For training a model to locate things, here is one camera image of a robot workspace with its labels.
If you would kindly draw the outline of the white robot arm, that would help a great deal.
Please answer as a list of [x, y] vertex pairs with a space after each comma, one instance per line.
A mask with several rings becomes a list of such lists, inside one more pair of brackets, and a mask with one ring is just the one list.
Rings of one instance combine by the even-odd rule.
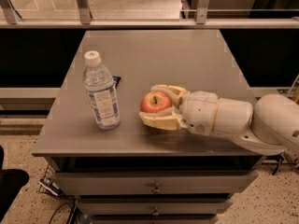
[[299, 153], [299, 105], [279, 94], [267, 94], [253, 105], [158, 84], [142, 98], [139, 117], [152, 128], [223, 137], [265, 156], [287, 149]]

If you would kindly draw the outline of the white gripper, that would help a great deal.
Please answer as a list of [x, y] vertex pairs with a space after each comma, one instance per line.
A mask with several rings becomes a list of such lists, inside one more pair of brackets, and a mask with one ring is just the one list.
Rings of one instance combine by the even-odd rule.
[[154, 85], [150, 90], [165, 93], [173, 106], [158, 113], [140, 112], [144, 125], [168, 131], [187, 128], [190, 133], [211, 135], [219, 103], [217, 94], [205, 91], [190, 93], [185, 88], [164, 84]]

